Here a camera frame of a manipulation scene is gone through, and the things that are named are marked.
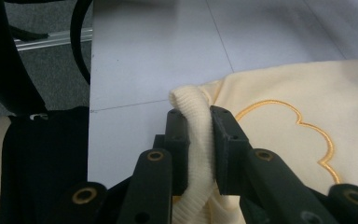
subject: black cord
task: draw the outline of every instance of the black cord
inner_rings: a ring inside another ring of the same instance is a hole
[[[72,14],[71,20],[71,46],[72,52],[75,57],[77,67],[80,70],[83,78],[86,79],[87,83],[90,84],[90,71],[84,63],[83,55],[81,52],[81,28],[83,20],[86,16],[87,10],[90,7],[92,0],[77,0],[74,13]]]

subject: gray carpet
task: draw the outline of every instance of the gray carpet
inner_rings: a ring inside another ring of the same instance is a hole
[[[46,4],[6,4],[11,25],[36,32],[67,31],[75,0]],[[92,6],[83,27],[91,27]],[[90,69],[91,43],[82,44],[83,56]],[[46,103],[48,110],[70,109],[89,105],[90,87],[81,76],[70,45],[31,49],[20,52],[28,74]],[[10,115],[0,104],[0,117]]]

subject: yellow stitching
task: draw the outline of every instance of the yellow stitching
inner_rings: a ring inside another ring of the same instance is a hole
[[[235,116],[235,119],[237,121],[240,121],[242,119],[243,116],[245,116],[246,114],[248,114],[249,112],[251,112],[252,110],[262,106],[262,105],[271,105],[271,104],[275,104],[275,105],[285,105],[287,107],[289,107],[290,109],[292,109],[296,114],[297,114],[297,121],[296,124],[300,125],[300,126],[304,126],[304,127],[308,127],[308,128],[312,128],[313,130],[315,130],[316,132],[320,133],[323,137],[324,140],[327,143],[327,152],[324,155],[323,158],[321,158],[318,163],[328,171],[328,173],[330,173],[330,175],[333,177],[333,180],[336,184],[341,183],[341,180],[339,178],[338,173],[333,169],[333,167],[331,167],[328,162],[333,158],[334,155],[334,145],[333,142],[331,141],[329,135],[323,131],[322,129],[316,127],[315,125],[312,124],[308,124],[305,122],[302,122],[302,115],[301,113],[294,108],[292,105],[289,105],[285,102],[282,101],[277,101],[277,100],[266,100],[266,101],[261,101],[259,103],[255,103],[253,105],[250,105],[248,107],[246,107],[245,109],[243,109],[237,116]]]

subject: orange embroidery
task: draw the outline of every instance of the orange embroidery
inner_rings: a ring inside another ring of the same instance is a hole
[[[287,104],[285,102],[277,101],[277,100],[261,101],[261,102],[255,103],[255,104],[250,105],[250,106],[246,107],[245,109],[243,109],[237,116],[235,116],[235,119],[237,121],[240,121],[243,118],[243,116],[245,116],[246,114],[248,114],[252,110],[254,110],[254,109],[256,109],[256,108],[258,108],[260,106],[263,106],[263,105],[271,105],[271,104],[284,105],[284,106],[289,107],[290,109],[292,109],[297,114],[296,124],[298,124],[300,126],[303,126],[303,127],[312,128],[313,130],[315,130],[316,132],[318,132],[319,134],[321,134],[324,137],[324,140],[326,141],[326,144],[327,144],[327,152],[324,155],[324,157],[321,158],[318,161],[318,163],[330,173],[330,175],[333,177],[333,180],[334,180],[334,182],[336,184],[341,183],[341,180],[339,178],[338,173],[333,169],[333,167],[331,167],[328,164],[328,162],[333,158],[334,150],[335,150],[333,142],[331,141],[330,136],[325,131],[323,131],[322,129],[316,127],[315,125],[303,122],[302,121],[303,117],[302,117],[301,113],[295,107],[293,107],[292,105],[289,105],[289,104]]]

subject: table surface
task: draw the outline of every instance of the table surface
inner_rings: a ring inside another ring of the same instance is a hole
[[[95,0],[89,181],[130,176],[169,91],[233,72],[358,59],[358,0]]]

